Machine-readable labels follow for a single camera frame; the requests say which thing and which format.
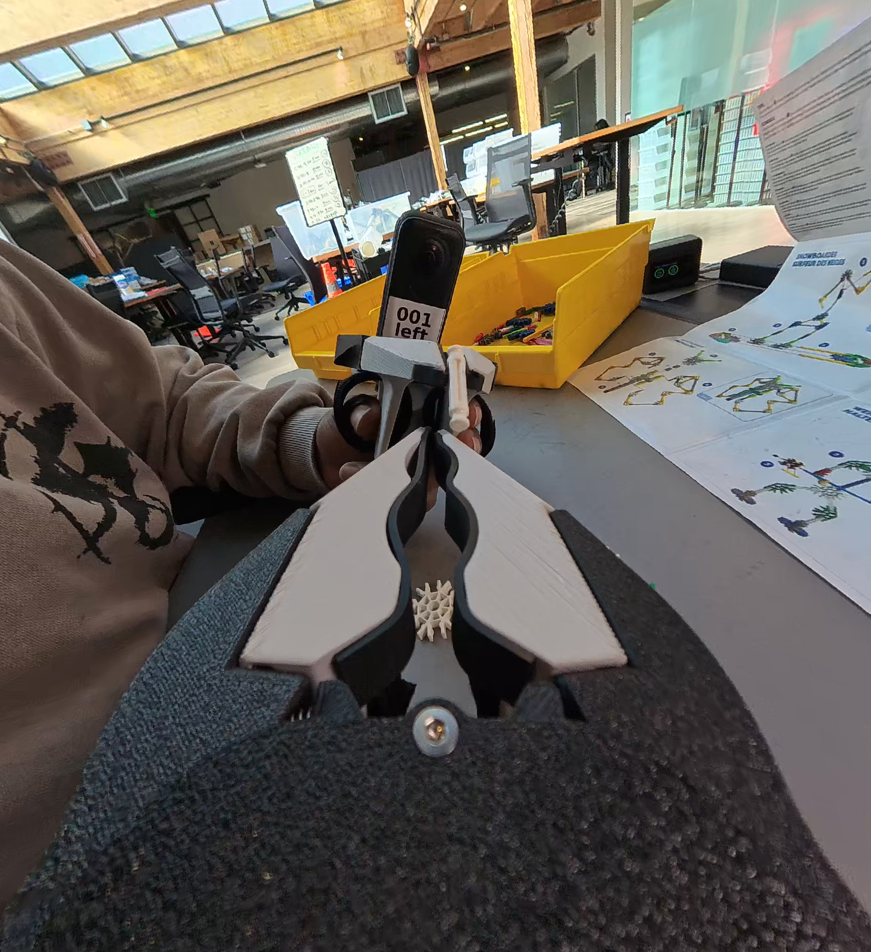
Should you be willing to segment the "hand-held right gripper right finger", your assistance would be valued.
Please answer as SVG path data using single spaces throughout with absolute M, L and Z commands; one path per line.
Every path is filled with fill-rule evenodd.
M 453 572 L 453 652 L 477 715 L 514 708 L 533 683 L 628 665 L 556 512 L 486 458 L 437 434 Z

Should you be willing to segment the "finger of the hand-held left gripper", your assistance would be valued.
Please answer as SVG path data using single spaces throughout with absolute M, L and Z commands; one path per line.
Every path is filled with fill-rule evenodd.
M 407 382 L 444 382 L 446 358 L 438 343 L 408 338 L 367 338 L 359 369 Z
M 462 347 L 466 370 L 465 387 L 472 394 L 491 393 L 497 374 L 497 365 L 474 348 Z

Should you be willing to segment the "short white toy rod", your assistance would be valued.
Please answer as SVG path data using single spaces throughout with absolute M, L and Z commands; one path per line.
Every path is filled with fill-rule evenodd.
M 447 369 L 449 383 L 448 397 L 448 428 L 454 437 L 459 437 L 470 426 L 470 397 L 467 386 L 467 349 L 454 345 L 447 351 Z

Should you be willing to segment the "pile of colourful toy pieces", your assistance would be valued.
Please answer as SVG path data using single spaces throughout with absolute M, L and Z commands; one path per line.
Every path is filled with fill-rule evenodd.
M 489 347 L 500 344 L 502 346 L 551 347 L 556 314 L 556 302 L 521 306 L 504 323 L 477 334 L 473 346 Z

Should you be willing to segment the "white snowflake toy connector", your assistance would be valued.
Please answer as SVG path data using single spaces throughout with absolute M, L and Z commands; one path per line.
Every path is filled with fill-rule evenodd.
M 412 609 L 419 641 L 433 643 L 436 638 L 448 640 L 453 627 L 454 589 L 450 581 L 437 581 L 416 589 Z

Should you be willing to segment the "yellow plastic bin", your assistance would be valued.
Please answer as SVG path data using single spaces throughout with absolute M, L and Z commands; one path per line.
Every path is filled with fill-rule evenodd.
M 548 345 L 477 347 L 498 367 L 503 386 L 560 388 L 638 307 L 653 221 L 517 244 L 508 253 L 463 259 L 442 334 L 442 348 L 471 347 L 480 334 L 524 306 L 553 303 Z M 284 321 L 299 367 L 342 380 L 334 363 L 341 334 L 376 331 L 385 279 L 376 278 Z

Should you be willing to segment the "person's left forearm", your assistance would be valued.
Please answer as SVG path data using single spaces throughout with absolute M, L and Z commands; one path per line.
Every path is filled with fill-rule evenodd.
M 317 448 L 319 427 L 332 422 L 325 389 L 299 380 L 253 387 L 177 347 L 153 355 L 156 385 L 133 447 L 168 490 L 230 488 L 298 501 L 328 490 Z

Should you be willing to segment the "wooden standing desk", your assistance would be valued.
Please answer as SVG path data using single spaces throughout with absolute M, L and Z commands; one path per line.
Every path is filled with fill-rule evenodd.
M 683 112 L 684 106 L 678 104 L 657 113 L 632 118 L 619 125 L 609 125 L 606 128 L 535 151 L 532 155 L 532 171 L 541 173 L 554 170 L 557 173 L 556 181 L 560 184 L 563 169 L 571 164 L 572 157 L 577 152 L 582 152 L 584 149 L 590 150 L 594 144 L 615 146 L 616 221 L 618 225 L 628 224 L 631 213 L 631 140 L 644 134 L 657 124 L 667 122 Z

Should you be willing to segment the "person's left hand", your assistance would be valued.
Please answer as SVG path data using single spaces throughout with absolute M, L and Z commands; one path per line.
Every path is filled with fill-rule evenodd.
M 368 397 L 363 405 L 351 407 L 350 425 L 360 439 L 369 442 L 370 450 L 375 447 L 380 418 L 380 404 L 375 397 Z M 469 404 L 468 419 L 467 429 L 460 432 L 457 439 L 479 453 L 482 445 L 482 409 L 475 401 Z M 370 451 L 361 452 L 347 443 L 340 434 L 332 411 L 324 416 L 317 427 L 314 448 L 320 476 L 329 489 L 355 476 L 373 459 Z

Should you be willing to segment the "black office chair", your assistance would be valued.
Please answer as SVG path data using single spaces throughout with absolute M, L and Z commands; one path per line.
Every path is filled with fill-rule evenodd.
M 270 228 L 270 247 L 273 267 L 269 273 L 274 280 L 265 287 L 268 293 L 280 293 L 285 301 L 279 310 L 295 313 L 302 305 L 312 306 L 313 284 L 308 267 L 302 258 L 296 240 L 286 226 Z
M 213 355 L 237 370 L 237 359 L 245 351 L 263 351 L 268 357 L 275 358 L 275 351 L 268 344 L 274 341 L 289 344 L 283 334 L 262 334 L 239 299 L 219 297 L 209 281 L 181 255 L 178 248 L 172 247 L 157 254 L 156 261 L 190 298 L 195 329 L 208 331 L 200 349 L 203 356 Z

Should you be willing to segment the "whiteboard on stand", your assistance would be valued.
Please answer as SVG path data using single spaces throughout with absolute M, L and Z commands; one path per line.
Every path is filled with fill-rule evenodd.
M 306 224 L 316 228 L 329 224 L 338 254 L 351 284 L 358 274 L 350 267 L 347 252 L 337 228 L 337 219 L 345 215 L 345 206 L 334 169 L 329 141 L 325 136 L 310 139 L 285 152 L 285 159 L 298 194 Z

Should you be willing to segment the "black device with green display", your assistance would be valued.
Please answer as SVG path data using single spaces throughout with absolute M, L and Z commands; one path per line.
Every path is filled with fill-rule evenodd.
M 652 243 L 644 270 L 642 294 L 689 288 L 700 277 L 702 238 L 687 234 Z

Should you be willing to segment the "person's beige sweatshirt torso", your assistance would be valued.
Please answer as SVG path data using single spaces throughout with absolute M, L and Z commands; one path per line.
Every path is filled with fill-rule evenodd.
M 167 426 L 204 370 L 0 241 L 0 912 L 163 631 Z

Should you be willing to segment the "folded paper instruction sheet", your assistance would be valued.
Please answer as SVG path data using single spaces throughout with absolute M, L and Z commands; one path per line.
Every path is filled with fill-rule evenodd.
M 774 281 L 570 382 L 871 615 L 871 17 L 755 112 Z

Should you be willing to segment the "wall air vent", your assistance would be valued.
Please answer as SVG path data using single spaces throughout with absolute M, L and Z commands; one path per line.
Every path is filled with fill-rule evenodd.
M 367 93 L 373 122 L 376 125 L 402 119 L 408 115 L 408 107 L 401 83 L 396 83 Z
M 114 173 L 101 173 L 79 181 L 77 186 L 93 211 L 114 208 L 128 202 L 128 194 L 120 177 Z

